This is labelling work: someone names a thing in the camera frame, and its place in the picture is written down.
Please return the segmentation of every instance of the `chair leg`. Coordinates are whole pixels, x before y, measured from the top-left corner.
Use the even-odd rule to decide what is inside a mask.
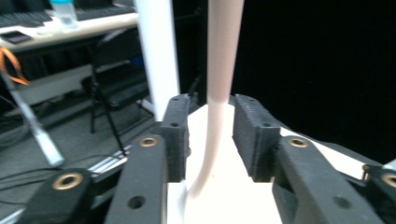
[[[108,110],[108,108],[106,106],[105,96],[99,90],[97,91],[97,93],[98,93],[98,96],[99,96],[99,100],[102,103],[103,108],[105,109],[105,114],[106,114],[107,120],[110,123],[111,131],[113,132],[114,136],[116,137],[117,144],[119,145],[120,151],[122,152],[123,156],[126,156],[125,149],[123,148],[122,142],[120,140],[119,133],[117,132],[116,126],[114,125],[114,121],[111,118],[110,112],[109,112],[109,110]]]
[[[91,101],[92,101],[92,106],[91,106],[91,119],[90,119],[90,124],[91,124],[91,133],[95,132],[95,127],[94,127],[94,122],[95,122],[95,106],[96,106],[96,92],[92,92],[91,94]]]

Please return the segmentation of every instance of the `gray floor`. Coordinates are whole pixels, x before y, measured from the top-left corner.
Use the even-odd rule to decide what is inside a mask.
[[[90,106],[88,97],[82,92],[73,92],[35,106],[40,122],[66,158],[66,163],[61,168],[89,168],[105,159],[106,155],[112,155],[119,150],[105,116],[96,119],[96,133],[89,132]],[[132,130],[121,136],[125,146],[132,144],[137,136],[149,133],[154,124],[150,113],[136,105],[129,105],[112,115],[119,130],[132,127]],[[23,208],[42,182],[16,186],[44,180],[56,171],[1,178],[41,168],[50,167],[30,133],[17,144],[0,147],[0,220]]]

